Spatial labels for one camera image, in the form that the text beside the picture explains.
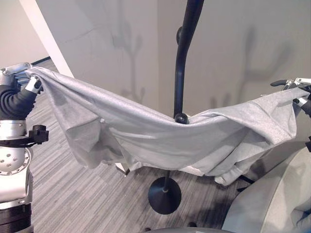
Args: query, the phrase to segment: curved black rod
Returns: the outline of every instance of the curved black rod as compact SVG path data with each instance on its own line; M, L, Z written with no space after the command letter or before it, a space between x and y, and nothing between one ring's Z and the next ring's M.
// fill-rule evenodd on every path
M178 40L175 68L174 116L183 111L184 77L187 52L200 18L204 0L188 0L184 22Z

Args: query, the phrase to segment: gray carpet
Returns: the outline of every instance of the gray carpet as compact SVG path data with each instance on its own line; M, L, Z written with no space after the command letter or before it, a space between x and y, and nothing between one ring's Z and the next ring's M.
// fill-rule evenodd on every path
M37 66L57 71L51 60ZM236 188L247 185L236 181L222 187L212 177L174 171L182 200L174 213L160 215L150 207L147 194L151 183L165 174L163 170L143 167L125 177L114 165L82 167L71 154L44 92L27 124L28 128L43 124L50 131L48 142L33 147L36 233L139 233L146 227L184 227L190 221L220 229L238 194Z

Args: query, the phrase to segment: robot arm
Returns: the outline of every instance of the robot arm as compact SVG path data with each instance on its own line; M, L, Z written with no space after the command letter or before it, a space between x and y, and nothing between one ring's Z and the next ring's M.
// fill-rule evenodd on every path
M21 63L0 70L0 232L32 233L31 202L33 177L29 166L30 147L48 140L42 125L33 126L26 136L26 117L42 90L36 75L24 72L31 68Z
M288 79L288 80L279 80L274 83L271 83L271 86L279 86L285 85L283 90L299 87L305 91L311 93L311 79ZM298 105L309 117L311 118L311 94L306 97L300 97L298 99L294 99L293 102ZM306 142L306 146L311 152L311 136L309 137L309 142Z

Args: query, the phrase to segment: black pole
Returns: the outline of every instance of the black pole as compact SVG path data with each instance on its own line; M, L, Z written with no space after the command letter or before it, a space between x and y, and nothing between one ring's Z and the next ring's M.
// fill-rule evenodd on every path
M169 179L170 179L170 170L166 171L166 176L164 180L164 187L163 187L163 192L166 193L169 191Z
M184 77L188 49L199 21L204 0L188 0L184 22L180 33L177 33L177 57L175 67L174 116L183 112Z
M198 23L204 0L188 0L183 26L178 29L178 43L175 70L174 119L180 124L189 124L183 111L184 77L187 52ZM155 180L149 189L148 200L151 207L158 213L167 215L174 212L181 202L179 185L170 178L167 170L165 177Z

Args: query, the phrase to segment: draped cloth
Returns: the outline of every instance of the draped cloth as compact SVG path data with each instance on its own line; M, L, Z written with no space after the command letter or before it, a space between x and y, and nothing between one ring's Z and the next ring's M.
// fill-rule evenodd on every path
M76 160L88 168L126 163L215 176L229 185L269 149L296 136L299 88L209 109L189 124L124 97L41 67L40 77Z

